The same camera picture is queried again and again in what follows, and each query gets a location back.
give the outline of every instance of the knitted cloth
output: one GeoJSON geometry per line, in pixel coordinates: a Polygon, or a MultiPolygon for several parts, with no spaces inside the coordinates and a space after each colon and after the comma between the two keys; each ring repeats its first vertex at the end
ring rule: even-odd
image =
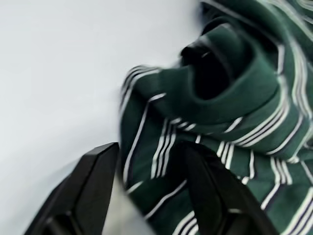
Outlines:
{"type": "Polygon", "coordinates": [[[206,0],[178,68],[138,66],[122,87],[125,188],[158,235],[199,234],[181,140],[217,153],[282,235],[313,235],[313,1],[206,0]]]}

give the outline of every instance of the striped scarf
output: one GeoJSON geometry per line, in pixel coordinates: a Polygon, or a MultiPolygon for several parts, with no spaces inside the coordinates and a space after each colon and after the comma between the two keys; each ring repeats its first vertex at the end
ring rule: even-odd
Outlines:
{"type": "Polygon", "coordinates": [[[280,234],[313,235],[313,1],[202,6],[207,24],[179,68],[126,76],[126,191],[158,235],[199,235],[186,181],[167,174],[175,143],[194,141],[217,153],[280,234]]]}

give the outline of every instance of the white surface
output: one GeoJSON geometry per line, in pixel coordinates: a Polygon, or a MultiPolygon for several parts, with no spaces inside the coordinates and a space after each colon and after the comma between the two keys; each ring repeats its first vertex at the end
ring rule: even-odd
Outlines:
{"type": "MultiPolygon", "coordinates": [[[[23,234],[80,156],[117,141],[125,73],[176,61],[200,32],[197,8],[196,0],[0,1],[0,234],[23,234]]],[[[138,216],[124,201],[122,227],[138,216]]]]}

